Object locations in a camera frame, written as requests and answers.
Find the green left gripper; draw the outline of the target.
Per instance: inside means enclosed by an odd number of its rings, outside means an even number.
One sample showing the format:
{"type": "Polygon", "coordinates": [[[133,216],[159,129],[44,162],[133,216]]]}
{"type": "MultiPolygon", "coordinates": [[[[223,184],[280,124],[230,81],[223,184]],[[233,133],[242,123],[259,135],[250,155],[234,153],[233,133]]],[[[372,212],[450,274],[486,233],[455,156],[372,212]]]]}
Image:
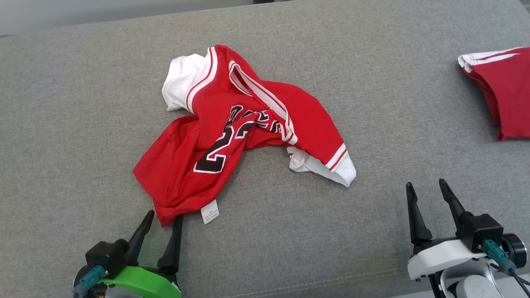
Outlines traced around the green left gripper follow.
{"type": "Polygon", "coordinates": [[[108,287],[119,287],[142,298],[182,297],[176,281],[176,273],[178,273],[180,262],[183,215],[178,215],[171,225],[172,234],[163,256],[158,260],[158,268],[138,267],[138,257],[143,241],[151,229],[154,216],[154,210],[148,211],[128,241],[127,266],[113,279],[106,277],[99,283],[108,287]]]}

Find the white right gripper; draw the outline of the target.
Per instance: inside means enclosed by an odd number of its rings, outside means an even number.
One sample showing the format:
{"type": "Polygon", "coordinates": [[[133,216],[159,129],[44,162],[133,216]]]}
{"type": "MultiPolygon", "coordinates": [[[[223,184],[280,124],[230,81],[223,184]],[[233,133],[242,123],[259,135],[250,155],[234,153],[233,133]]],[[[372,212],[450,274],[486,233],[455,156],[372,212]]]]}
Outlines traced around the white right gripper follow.
{"type": "MultiPolygon", "coordinates": [[[[439,179],[443,199],[449,205],[453,222],[457,229],[462,228],[462,219],[473,214],[462,206],[445,179],[439,179]]],[[[431,274],[457,267],[457,275],[481,275],[488,278],[488,264],[480,260],[482,252],[472,252],[456,238],[432,240],[431,231],[426,228],[418,208],[418,196],[411,182],[406,184],[407,208],[413,255],[408,261],[407,271],[410,280],[422,279],[431,274]]]]}

